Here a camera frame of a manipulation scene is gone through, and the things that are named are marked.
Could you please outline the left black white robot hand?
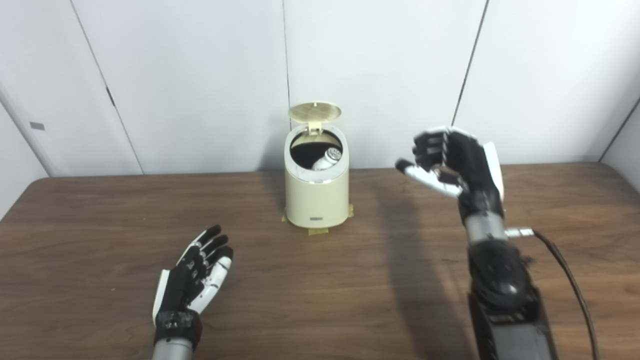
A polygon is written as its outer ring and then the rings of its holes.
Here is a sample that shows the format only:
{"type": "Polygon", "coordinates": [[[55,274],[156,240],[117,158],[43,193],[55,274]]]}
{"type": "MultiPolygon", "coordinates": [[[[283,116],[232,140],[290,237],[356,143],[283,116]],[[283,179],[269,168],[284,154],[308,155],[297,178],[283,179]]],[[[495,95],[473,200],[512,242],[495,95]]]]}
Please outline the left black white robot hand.
{"type": "Polygon", "coordinates": [[[154,344],[183,339],[196,349],[201,314],[217,296],[233,264],[234,251],[220,225],[197,235],[171,269],[160,272],[153,302],[154,344]]]}

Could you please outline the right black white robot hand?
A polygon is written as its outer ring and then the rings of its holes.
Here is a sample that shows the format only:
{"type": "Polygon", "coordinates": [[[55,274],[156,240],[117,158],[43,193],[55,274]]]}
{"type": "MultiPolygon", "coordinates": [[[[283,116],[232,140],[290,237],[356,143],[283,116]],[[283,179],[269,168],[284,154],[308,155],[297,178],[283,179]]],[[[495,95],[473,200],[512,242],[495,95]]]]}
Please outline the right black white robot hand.
{"type": "Polygon", "coordinates": [[[456,199],[462,220],[475,214],[505,217],[505,187],[498,152],[492,142],[451,126],[429,129],[416,135],[414,161],[399,158],[395,168],[406,176],[456,199]]]}

